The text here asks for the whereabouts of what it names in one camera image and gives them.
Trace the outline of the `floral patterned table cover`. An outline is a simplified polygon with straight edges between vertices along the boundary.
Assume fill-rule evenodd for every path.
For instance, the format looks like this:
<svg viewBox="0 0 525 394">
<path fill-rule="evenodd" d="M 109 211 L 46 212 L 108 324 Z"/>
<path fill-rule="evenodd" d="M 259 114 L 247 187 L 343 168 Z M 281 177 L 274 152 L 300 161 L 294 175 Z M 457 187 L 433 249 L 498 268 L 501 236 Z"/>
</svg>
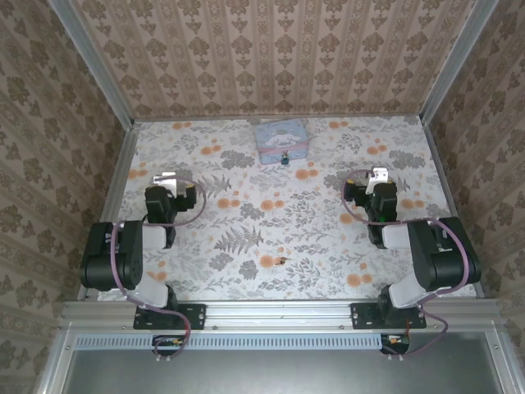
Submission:
<svg viewBox="0 0 525 394">
<path fill-rule="evenodd" d="M 139 124 L 118 213 L 141 219 L 153 176 L 175 172 L 206 196 L 181 213 L 174 245 L 144 271 L 180 300 L 373 298 L 412 268 L 407 250 L 368 239 L 365 212 L 340 199 L 354 170 L 386 167 L 400 219 L 449 214 L 419 118 L 305 118 L 306 158 L 262 165 L 254 120 Z M 288 257 L 284 265 L 274 259 Z"/>
</svg>

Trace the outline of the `light blue cartoon pouch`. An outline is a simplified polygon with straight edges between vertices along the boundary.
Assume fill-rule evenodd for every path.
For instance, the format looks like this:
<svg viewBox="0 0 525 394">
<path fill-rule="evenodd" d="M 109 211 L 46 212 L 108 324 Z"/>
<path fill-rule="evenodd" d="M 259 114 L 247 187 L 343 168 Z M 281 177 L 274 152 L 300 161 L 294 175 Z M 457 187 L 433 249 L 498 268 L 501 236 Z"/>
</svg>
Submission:
<svg viewBox="0 0 525 394">
<path fill-rule="evenodd" d="M 309 138 L 300 119 L 275 121 L 257 125 L 255 139 L 262 165 L 281 164 L 287 151 L 290 161 L 306 158 Z"/>
</svg>

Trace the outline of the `small electronics board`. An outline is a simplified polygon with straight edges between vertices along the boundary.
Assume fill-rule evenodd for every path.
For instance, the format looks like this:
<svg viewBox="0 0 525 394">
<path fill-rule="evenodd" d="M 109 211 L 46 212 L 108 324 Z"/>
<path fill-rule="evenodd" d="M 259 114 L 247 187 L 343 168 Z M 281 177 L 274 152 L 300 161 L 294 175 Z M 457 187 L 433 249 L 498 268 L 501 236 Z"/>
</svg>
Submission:
<svg viewBox="0 0 525 394">
<path fill-rule="evenodd" d="M 404 355 L 409 350 L 408 334 L 381 334 L 380 352 L 385 355 Z"/>
<path fill-rule="evenodd" d="M 153 353 L 157 356 L 173 356 L 185 342 L 183 335 L 158 335 L 152 339 Z"/>
</svg>

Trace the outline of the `grey metal sheet panel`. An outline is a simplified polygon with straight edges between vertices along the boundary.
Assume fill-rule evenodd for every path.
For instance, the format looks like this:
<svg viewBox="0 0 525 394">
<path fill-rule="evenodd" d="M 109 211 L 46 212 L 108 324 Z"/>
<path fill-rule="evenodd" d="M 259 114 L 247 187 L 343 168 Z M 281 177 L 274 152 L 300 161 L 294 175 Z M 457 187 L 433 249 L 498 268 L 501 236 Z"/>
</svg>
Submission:
<svg viewBox="0 0 525 394">
<path fill-rule="evenodd" d="M 65 394 L 503 394 L 486 352 L 443 346 L 405 360 L 376 351 L 81 351 Z"/>
</svg>

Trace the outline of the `aluminium side frame rail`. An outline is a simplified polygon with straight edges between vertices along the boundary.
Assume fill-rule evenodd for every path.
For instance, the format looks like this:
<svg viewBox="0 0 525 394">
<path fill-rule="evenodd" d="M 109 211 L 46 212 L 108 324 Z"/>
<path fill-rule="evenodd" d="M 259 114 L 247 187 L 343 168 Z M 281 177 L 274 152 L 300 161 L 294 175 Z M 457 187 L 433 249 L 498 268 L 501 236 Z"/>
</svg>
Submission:
<svg viewBox="0 0 525 394">
<path fill-rule="evenodd" d="M 100 222 L 115 222 L 118 219 L 128 173 L 135 155 L 138 134 L 139 123 L 132 121 L 131 126 L 126 129 L 123 136 L 121 149 L 107 191 L 107 197 L 99 218 Z"/>
<path fill-rule="evenodd" d="M 431 152 L 431 157 L 432 157 L 432 160 L 434 162 L 434 165 L 435 165 L 435 168 L 436 168 L 436 172 L 437 172 L 437 175 L 438 175 L 439 180 L 440 180 L 441 189 L 443 190 L 443 194 L 445 196 L 445 200 L 446 200 L 448 209 L 449 209 L 450 213 L 453 216 L 458 217 L 458 215 L 459 215 L 458 214 L 458 210 L 456 208 L 456 205 L 455 205 L 455 202 L 454 202 L 454 197 L 453 197 L 453 194 L 452 194 L 451 189 L 450 189 L 450 184 L 448 182 L 448 179 L 447 179 L 447 176 L 446 176 L 446 173 L 445 173 L 445 169 L 444 169 L 444 166 L 443 166 L 442 161 L 441 161 L 441 156 L 440 156 L 438 148 L 436 146 L 436 142 L 435 142 L 435 140 L 433 138 L 433 135 L 431 133 L 431 129 L 430 129 L 429 125 L 426 124 L 422 120 L 421 117 L 418 117 L 418 118 L 419 118 L 419 121 L 422 124 L 422 129 L 423 129 L 424 135 L 426 136 L 426 139 L 427 139 L 427 144 L 428 144 L 428 147 L 429 147 L 430 152 Z"/>
</svg>

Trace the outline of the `aluminium front frame rail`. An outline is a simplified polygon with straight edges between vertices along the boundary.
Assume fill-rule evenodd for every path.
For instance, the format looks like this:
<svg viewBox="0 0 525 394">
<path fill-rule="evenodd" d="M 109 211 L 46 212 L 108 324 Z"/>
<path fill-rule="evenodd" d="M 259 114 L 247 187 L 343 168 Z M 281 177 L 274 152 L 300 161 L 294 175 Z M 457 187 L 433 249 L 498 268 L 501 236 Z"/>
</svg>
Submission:
<svg viewBox="0 0 525 394">
<path fill-rule="evenodd" d="M 367 300 L 206 301 L 206 332 L 336 332 L 353 329 Z M 489 332 L 504 328 L 494 300 L 440 298 L 424 305 L 427 332 L 438 332 L 444 319 L 451 332 Z M 135 307 L 124 301 L 72 301 L 62 310 L 64 328 L 118 332 L 131 330 Z"/>
</svg>

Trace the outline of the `aluminium frame post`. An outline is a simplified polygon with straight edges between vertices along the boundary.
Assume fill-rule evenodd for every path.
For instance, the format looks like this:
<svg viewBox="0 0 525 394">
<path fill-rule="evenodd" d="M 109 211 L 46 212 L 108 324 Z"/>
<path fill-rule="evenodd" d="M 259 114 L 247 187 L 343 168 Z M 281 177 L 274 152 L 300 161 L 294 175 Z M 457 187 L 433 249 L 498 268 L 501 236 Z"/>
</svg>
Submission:
<svg viewBox="0 0 525 394">
<path fill-rule="evenodd" d="M 489 21 L 499 0 L 476 0 L 419 113 L 424 126 L 430 124 L 458 76 L 468 55 Z"/>
<path fill-rule="evenodd" d="M 124 131 L 132 130 L 134 117 L 129 105 L 118 89 L 116 78 L 105 65 L 103 51 L 96 48 L 95 42 L 90 38 L 71 0 L 49 0 L 49 2 Z"/>
</svg>

